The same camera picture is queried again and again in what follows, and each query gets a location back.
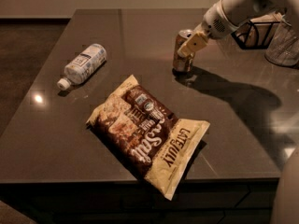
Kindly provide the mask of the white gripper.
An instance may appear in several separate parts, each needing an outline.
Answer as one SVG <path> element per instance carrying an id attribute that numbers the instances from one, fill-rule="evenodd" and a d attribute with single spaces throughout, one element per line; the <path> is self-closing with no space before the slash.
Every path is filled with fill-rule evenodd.
<path id="1" fill-rule="evenodd" d="M 237 22 L 233 18 L 237 4 L 229 0 L 220 0 L 214 4 L 204 15 L 203 20 L 195 31 L 178 49 L 180 57 L 191 54 L 207 46 L 208 39 L 222 39 L 234 32 Z"/>

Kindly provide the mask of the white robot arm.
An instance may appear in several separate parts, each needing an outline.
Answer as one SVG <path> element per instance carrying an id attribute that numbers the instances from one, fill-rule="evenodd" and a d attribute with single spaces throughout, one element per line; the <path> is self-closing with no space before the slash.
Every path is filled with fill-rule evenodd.
<path id="1" fill-rule="evenodd" d="M 299 23 L 299 0 L 220 0 L 204 15 L 192 35 L 178 49 L 178 55 L 187 57 L 203 49 L 209 39 L 222 39 L 247 21 L 273 11 L 286 14 L 287 21 L 295 27 Z"/>

